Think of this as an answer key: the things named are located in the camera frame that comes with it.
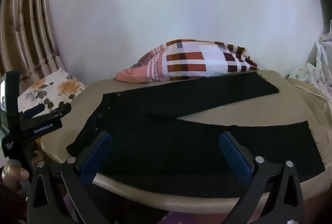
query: blue gripper pad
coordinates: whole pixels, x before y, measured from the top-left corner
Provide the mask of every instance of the blue gripper pad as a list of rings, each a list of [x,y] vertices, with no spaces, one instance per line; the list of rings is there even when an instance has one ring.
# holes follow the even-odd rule
[[[93,182],[111,146],[112,137],[109,133],[105,133],[79,170],[79,181],[82,186],[89,185]]]
[[[238,183],[248,188],[252,181],[253,171],[251,166],[247,163],[226,133],[221,134],[219,137],[219,148],[225,156],[225,159],[232,169]]]
[[[32,107],[31,109],[27,110],[24,117],[26,119],[33,118],[34,116],[43,112],[44,110],[45,110],[45,105],[43,103],[39,103],[35,107]]]

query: screw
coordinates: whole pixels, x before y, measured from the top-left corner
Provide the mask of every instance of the screw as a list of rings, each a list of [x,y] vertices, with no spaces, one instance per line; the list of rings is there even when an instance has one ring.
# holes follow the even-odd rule
[[[39,161],[39,163],[37,164],[37,167],[41,168],[44,166],[44,164],[45,164],[44,161]]]
[[[258,157],[256,157],[256,161],[257,161],[258,163],[263,163],[263,162],[264,162],[264,159],[263,159],[262,157],[258,156]]]
[[[287,161],[287,162],[286,162],[286,165],[287,165],[288,167],[293,167],[293,166],[294,166],[293,162],[291,162],[291,161]]]
[[[67,163],[69,163],[69,164],[72,164],[75,161],[76,161],[76,159],[74,157],[70,157],[70,158],[67,159]]]
[[[298,224],[298,222],[292,219],[290,221],[287,221],[287,224]]]

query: finger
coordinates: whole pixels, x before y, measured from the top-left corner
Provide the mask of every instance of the finger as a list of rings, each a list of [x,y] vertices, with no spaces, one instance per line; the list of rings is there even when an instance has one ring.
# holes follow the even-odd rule
[[[33,169],[37,168],[37,164],[44,159],[43,153],[40,151],[35,151],[36,156],[31,160],[31,166]]]
[[[20,181],[24,181],[29,178],[29,172],[20,167],[14,167],[6,165],[2,171],[3,185],[12,191],[18,191],[21,189]]]

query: cushion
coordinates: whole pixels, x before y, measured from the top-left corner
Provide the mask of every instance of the cushion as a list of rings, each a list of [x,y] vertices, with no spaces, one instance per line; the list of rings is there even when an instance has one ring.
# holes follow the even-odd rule
[[[19,96],[19,111],[25,111],[43,103],[45,110],[38,115],[49,113],[60,105],[71,102],[85,88],[83,83],[68,72],[59,69],[31,85]]]

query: orange flower print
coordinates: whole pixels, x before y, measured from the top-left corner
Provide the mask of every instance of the orange flower print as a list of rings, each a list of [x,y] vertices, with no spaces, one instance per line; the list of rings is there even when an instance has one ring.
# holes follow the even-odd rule
[[[41,80],[39,80],[38,82],[34,83],[30,88],[33,90],[38,90],[44,83],[45,83],[46,79],[43,78]]]
[[[58,85],[59,94],[76,94],[80,90],[80,83],[75,80],[67,80]]]

